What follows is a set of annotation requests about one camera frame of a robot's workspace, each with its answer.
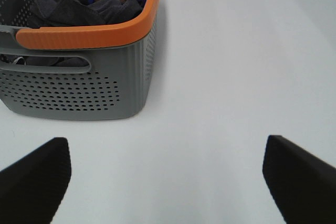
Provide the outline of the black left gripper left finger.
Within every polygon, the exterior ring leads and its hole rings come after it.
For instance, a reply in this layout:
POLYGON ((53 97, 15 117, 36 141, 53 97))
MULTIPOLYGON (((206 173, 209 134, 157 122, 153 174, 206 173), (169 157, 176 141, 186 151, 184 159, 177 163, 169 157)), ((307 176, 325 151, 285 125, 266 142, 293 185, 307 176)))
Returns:
POLYGON ((51 223, 71 178, 68 140, 56 137, 1 171, 1 223, 51 223))

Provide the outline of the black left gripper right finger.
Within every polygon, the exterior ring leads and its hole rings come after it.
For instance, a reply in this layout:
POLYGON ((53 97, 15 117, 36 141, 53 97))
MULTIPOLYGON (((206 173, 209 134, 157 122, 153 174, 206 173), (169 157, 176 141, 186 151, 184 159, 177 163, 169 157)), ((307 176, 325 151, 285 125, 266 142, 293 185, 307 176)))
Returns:
POLYGON ((270 135, 262 173, 286 223, 335 223, 335 167, 270 135))

